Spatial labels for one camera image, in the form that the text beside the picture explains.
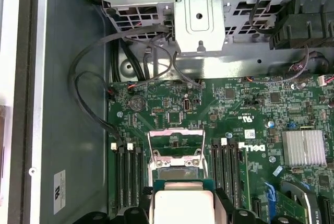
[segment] screw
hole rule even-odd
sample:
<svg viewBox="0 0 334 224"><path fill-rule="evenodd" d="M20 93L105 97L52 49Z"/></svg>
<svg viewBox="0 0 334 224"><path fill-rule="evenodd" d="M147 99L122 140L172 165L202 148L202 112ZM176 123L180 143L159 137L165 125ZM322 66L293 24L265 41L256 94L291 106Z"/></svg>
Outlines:
<svg viewBox="0 0 334 224"><path fill-rule="evenodd" d="M193 160L193 165L197 167L199 165L199 160Z"/></svg>
<svg viewBox="0 0 334 224"><path fill-rule="evenodd" d="M241 216L247 216L248 215L248 213L246 211L244 211L244 210L239 211L239 214Z"/></svg>
<svg viewBox="0 0 334 224"><path fill-rule="evenodd" d="M156 165L158 168L162 167L162 161L161 160L157 160L156 161Z"/></svg>
<svg viewBox="0 0 334 224"><path fill-rule="evenodd" d="M284 217L280 217L280 218L278 218L278 220L279 220L281 223L284 223L284 224L289 223L289 220L286 219L286 218L284 218Z"/></svg>
<svg viewBox="0 0 334 224"><path fill-rule="evenodd" d="M274 162L276 162L276 157L275 157L275 156L270 156L270 157L269 157L269 162L270 162L270 163L274 163Z"/></svg>

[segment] white connector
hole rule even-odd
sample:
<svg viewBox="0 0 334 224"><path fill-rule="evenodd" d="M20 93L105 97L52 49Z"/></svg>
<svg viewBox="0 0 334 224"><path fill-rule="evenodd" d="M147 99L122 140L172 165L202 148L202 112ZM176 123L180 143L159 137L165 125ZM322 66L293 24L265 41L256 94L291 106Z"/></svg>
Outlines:
<svg viewBox="0 0 334 224"><path fill-rule="evenodd" d="M325 76L324 75L321 75L318 77L318 83L319 83L319 86L326 86L327 83L325 82Z"/></svg>
<svg viewBox="0 0 334 224"><path fill-rule="evenodd" d="M134 150L134 144L133 143L128 143L127 144L127 150L129 150L129 151Z"/></svg>
<svg viewBox="0 0 334 224"><path fill-rule="evenodd" d="M117 151L117 143L111 143L110 149L113 151Z"/></svg>
<svg viewBox="0 0 334 224"><path fill-rule="evenodd" d="M226 146L228 144L228 139L227 138L221 138L220 143L222 146Z"/></svg>

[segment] grey cable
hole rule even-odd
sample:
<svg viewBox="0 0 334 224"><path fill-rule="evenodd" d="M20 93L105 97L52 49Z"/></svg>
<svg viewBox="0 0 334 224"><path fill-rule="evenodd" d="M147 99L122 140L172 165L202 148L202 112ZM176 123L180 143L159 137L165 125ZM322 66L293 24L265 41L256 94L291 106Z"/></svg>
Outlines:
<svg viewBox="0 0 334 224"><path fill-rule="evenodd" d="M147 84L147 83L149 83L149 82L151 82L151 81L154 81L154 80L160 78L162 75L168 73L168 72L172 69L172 65L173 65L172 56L171 56L171 54L170 54L165 48L163 48L163 47L161 47L161 46L158 46L158 45L155 45L155 44L153 44L153 43L151 43L151 42L145 42L145 41L140 41L140 40L135 40L135 39L129 39L129 38L127 38L126 40L128 40L128 41L132 41L132 42L136 42L136 43L145 44L145 45L147 45L147 46L150 46L151 48L160 48L160 49L163 50L165 53L167 53L167 55L168 55L168 57L169 57L169 60L170 60L170 64L169 64L168 68L167 68L165 71L159 73L158 75L156 75L156 76L154 76L154 77L152 77L152 78L150 78L150 79L147 79L147 80L144 80L144 81L140 81L140 82L138 82L138 83L135 83L136 87L137 87L137 86L142 86L142 85L145 85L145 84Z"/></svg>
<svg viewBox="0 0 334 224"><path fill-rule="evenodd" d="M256 82L256 83L277 83L277 82L287 82L287 81L290 81L292 79L298 78L306 70L306 67L307 67L307 64L308 64L308 60L309 60L309 49L308 49L307 45L305 45L305 49L306 49L306 55L305 55L306 62L305 62L305 65L304 65L304 67L298 73L296 73L292 77L286 78L286 79L282 79L282 80L268 80L268 81L256 81L256 80L254 80L253 82Z"/></svg>
<svg viewBox="0 0 334 224"><path fill-rule="evenodd" d="M173 66L174 69L177 71L178 74L180 74L180 76L186 81L191 83L194 87L201 87L201 84L196 83L194 80L190 79L189 77L187 77L184 73L181 72L181 70L177 67L176 65L176 56L177 56L177 52L174 53L173 55Z"/></svg>

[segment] grey metal panel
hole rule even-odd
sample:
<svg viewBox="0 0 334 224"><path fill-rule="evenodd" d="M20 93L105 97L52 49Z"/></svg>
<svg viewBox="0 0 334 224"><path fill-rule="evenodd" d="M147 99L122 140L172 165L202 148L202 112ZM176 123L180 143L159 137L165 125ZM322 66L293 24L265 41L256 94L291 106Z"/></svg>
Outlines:
<svg viewBox="0 0 334 224"><path fill-rule="evenodd" d="M74 56L106 34L103 17L85 0L39 0L34 91L31 223L70 224L107 206L104 132L69 94ZM105 73L106 48L85 56L79 70ZM82 79L84 99L106 114L101 85ZM54 215L54 174L66 170L66 206Z"/></svg>

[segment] chip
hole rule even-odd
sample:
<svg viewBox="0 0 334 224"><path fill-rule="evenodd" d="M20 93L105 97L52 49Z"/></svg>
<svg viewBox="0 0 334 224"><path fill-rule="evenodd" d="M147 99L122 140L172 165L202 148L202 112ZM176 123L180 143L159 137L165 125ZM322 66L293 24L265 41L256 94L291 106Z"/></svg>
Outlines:
<svg viewBox="0 0 334 224"><path fill-rule="evenodd" d="M270 94L270 101L271 103L277 103L277 102L280 102L280 93L279 92L272 92Z"/></svg>
<svg viewBox="0 0 334 224"><path fill-rule="evenodd" d="M210 115L210 120L211 121L216 121L218 119L217 115L216 114L211 114Z"/></svg>
<svg viewBox="0 0 334 224"><path fill-rule="evenodd" d="M181 113L180 112L168 112L168 123L169 124L181 124Z"/></svg>
<svg viewBox="0 0 334 224"><path fill-rule="evenodd" d="M319 185L320 186L329 186L328 175L319 175Z"/></svg>
<svg viewBox="0 0 334 224"><path fill-rule="evenodd" d="M234 89L233 88L225 89L225 98L234 99Z"/></svg>

